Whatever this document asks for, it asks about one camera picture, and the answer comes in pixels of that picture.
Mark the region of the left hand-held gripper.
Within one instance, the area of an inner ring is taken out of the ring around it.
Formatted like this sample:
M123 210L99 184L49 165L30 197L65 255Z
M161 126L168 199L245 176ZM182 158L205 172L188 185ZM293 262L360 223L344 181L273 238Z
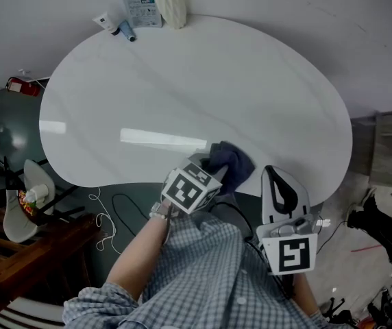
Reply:
M228 166L224 165L214 173L208 173L202 167L208 159L209 155L203 153L184 159L169 173L162 197L187 214L205 208L219 194L223 186L221 181L228 171Z

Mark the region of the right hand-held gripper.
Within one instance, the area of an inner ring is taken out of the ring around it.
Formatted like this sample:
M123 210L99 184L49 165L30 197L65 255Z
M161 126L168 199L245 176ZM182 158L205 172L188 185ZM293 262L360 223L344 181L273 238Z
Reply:
M262 225L258 245L275 276L315 268L317 217L306 188L286 171L267 165L261 175Z

